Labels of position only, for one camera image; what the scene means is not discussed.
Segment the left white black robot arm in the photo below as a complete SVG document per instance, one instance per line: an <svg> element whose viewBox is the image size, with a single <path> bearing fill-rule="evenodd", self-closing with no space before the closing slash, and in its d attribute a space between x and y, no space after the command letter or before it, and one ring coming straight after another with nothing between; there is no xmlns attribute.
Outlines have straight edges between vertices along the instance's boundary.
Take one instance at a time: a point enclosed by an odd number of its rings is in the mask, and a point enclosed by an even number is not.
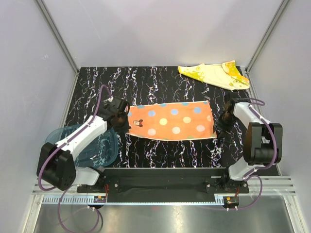
<svg viewBox="0 0 311 233"><path fill-rule="evenodd" d="M98 136L113 129L127 133L130 129L129 102L114 97L107 103L98 102L95 112L72 134L55 144L45 143L40 151L37 180L42 191L55 188L65 191L74 185L88 185L94 192L104 189L105 180L90 167L78 167L74 161Z"/></svg>

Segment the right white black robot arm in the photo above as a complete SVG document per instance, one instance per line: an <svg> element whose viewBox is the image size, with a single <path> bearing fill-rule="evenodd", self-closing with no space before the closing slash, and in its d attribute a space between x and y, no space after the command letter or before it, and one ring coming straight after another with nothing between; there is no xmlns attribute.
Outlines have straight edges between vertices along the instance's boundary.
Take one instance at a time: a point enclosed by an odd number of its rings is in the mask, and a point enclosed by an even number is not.
<svg viewBox="0 0 311 233"><path fill-rule="evenodd" d="M265 119L254 105L264 106L265 103L254 98L230 98L213 126L213 132L219 139L227 138L238 120L247 129L243 157L225 169L220 181L222 190L228 193L257 171L279 163L282 157L281 124Z"/></svg>

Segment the orange polka dot towel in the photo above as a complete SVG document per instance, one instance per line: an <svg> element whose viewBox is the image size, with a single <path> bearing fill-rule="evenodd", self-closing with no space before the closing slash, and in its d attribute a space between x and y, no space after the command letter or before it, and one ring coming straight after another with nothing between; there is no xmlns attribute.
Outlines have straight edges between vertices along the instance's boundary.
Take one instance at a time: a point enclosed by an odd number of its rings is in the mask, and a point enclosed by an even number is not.
<svg viewBox="0 0 311 233"><path fill-rule="evenodd" d="M161 141L216 138L208 101L131 106L129 135Z"/></svg>

